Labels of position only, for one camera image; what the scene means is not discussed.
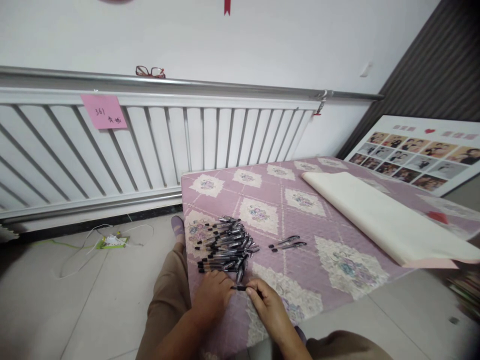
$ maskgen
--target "photo collage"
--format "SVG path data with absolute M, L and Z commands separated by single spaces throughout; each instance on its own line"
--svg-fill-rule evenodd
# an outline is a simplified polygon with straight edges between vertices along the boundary
M 480 160 L 480 149 L 385 132 L 374 132 L 351 163 L 435 191 Z

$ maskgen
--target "gray curtain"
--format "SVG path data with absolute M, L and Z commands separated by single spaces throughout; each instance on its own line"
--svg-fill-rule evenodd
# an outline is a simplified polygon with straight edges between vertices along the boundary
M 370 106 L 337 158 L 344 159 L 382 115 L 480 121 L 477 3 L 438 4 L 381 89 L 385 100 Z

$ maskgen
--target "khaki pants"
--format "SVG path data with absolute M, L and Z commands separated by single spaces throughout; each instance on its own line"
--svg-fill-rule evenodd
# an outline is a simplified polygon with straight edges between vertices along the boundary
M 153 287 L 145 332 L 136 360 L 150 360 L 155 348 L 192 307 L 184 246 L 176 243 L 167 255 Z M 315 360 L 392 360 L 377 344 L 348 331 L 334 331 L 320 340 L 309 339 L 306 348 Z

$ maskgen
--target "photo board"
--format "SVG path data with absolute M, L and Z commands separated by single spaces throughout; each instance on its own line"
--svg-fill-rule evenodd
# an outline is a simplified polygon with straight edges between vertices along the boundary
M 345 161 L 440 197 L 480 172 L 480 123 L 384 115 Z

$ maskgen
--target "pile of pens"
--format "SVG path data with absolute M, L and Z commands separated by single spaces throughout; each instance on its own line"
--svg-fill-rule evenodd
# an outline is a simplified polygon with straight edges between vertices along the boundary
M 224 271 L 236 273 L 236 283 L 240 284 L 247 270 L 248 258 L 260 250 L 254 239 L 244 226 L 241 219 L 222 216 L 220 223 L 212 224 L 209 231 L 212 237 L 197 242 L 196 250 L 206 250 L 210 254 L 199 261 L 198 272 Z

